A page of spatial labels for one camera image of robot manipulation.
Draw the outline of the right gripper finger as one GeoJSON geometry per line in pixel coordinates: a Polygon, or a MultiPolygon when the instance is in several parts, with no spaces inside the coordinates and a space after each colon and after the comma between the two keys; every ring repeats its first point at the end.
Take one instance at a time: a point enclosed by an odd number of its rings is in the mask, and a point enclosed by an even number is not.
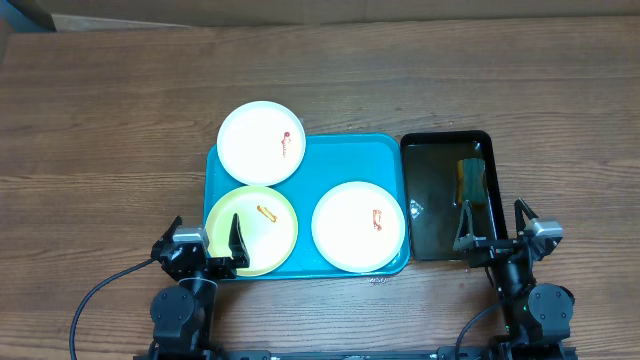
{"type": "Polygon", "coordinates": [[[460,222],[458,225],[456,239],[454,240],[453,249],[455,251],[465,251],[472,247],[475,241],[473,231],[473,215],[472,207],[469,200],[465,200],[462,204],[460,213],[460,222]]]}
{"type": "Polygon", "coordinates": [[[514,201],[515,225],[517,231],[523,231],[529,220],[535,219],[538,215],[529,207],[523,198],[514,201]]]}

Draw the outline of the green yellow sponge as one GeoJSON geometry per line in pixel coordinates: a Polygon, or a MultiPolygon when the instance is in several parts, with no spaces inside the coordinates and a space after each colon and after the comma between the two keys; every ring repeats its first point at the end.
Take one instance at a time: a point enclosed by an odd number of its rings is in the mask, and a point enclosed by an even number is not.
{"type": "Polygon", "coordinates": [[[472,206],[488,203],[485,179],[485,162],[480,158],[465,158],[456,163],[456,204],[462,206],[469,201],[472,206]]]}

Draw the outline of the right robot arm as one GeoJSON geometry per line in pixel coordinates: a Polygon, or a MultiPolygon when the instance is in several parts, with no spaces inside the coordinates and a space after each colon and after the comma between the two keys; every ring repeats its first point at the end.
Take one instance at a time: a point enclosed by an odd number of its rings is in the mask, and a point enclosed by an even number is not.
{"type": "Polygon", "coordinates": [[[498,293],[498,302],[472,318],[461,330],[454,356],[469,329],[499,309],[505,321],[504,335],[491,338],[484,359],[574,359],[573,349],[562,341],[571,334],[575,297],[567,288],[539,284],[534,263],[550,255],[563,238],[555,220],[542,219],[523,199],[514,202],[516,231],[512,239],[491,240],[475,234],[471,202],[463,202],[453,249],[465,255],[472,268],[485,270],[498,293]]]}

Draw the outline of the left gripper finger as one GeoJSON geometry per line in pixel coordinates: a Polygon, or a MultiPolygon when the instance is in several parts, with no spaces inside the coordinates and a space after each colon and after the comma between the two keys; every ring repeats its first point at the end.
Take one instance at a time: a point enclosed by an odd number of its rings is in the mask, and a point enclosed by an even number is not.
{"type": "Polygon", "coordinates": [[[237,213],[232,217],[229,233],[229,249],[235,268],[248,268],[250,266],[250,257],[244,243],[240,219],[237,213]]]}
{"type": "Polygon", "coordinates": [[[173,242],[173,236],[174,233],[176,232],[176,230],[182,225],[182,217],[181,216],[177,216],[173,222],[171,223],[171,225],[169,226],[169,228],[162,234],[161,238],[158,240],[158,242],[162,245],[165,245],[167,243],[172,243],[173,242]]]}

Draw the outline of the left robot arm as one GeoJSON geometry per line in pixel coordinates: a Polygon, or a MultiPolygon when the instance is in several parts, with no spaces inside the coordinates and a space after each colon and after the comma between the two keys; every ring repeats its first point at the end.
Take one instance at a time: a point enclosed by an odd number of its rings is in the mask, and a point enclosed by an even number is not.
{"type": "Polygon", "coordinates": [[[209,238],[201,226],[185,227],[176,217],[151,250],[176,284],[153,298],[150,316],[154,323],[151,359],[226,359],[221,346],[210,340],[219,282],[237,277],[250,257],[241,234],[238,215],[223,235],[231,254],[208,255],[209,238]]]}

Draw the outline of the white plate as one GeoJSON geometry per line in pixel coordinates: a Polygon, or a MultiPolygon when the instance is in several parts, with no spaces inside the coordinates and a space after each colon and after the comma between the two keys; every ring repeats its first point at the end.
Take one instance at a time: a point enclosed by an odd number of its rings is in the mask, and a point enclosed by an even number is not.
{"type": "Polygon", "coordinates": [[[289,178],[306,150],[301,120],[272,101],[253,101],[233,110],[217,136],[218,158],[237,181],[271,186],[289,178]]]}
{"type": "Polygon", "coordinates": [[[331,265],[368,273],[386,266],[400,252],[406,222],[388,191],[352,181],[321,197],[312,214],[311,232],[317,250],[331,265]]]}

